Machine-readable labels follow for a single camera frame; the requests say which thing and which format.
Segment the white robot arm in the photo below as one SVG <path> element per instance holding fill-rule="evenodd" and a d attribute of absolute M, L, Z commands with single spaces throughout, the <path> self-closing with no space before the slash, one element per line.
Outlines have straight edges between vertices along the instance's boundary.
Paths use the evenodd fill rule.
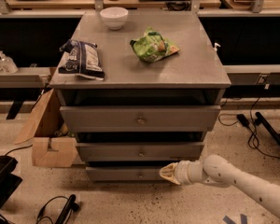
<path fill-rule="evenodd" d="M 221 156 L 172 162 L 160 169 L 160 176 L 177 185 L 234 186 L 280 219 L 280 186 L 241 171 Z"/>

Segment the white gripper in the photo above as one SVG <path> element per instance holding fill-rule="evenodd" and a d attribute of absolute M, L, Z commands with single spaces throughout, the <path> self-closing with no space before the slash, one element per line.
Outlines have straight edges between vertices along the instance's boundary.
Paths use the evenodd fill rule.
<path fill-rule="evenodd" d="M 173 162 L 160 168 L 159 174 L 163 179 L 176 185 L 203 183 L 208 177 L 200 161 Z"/>

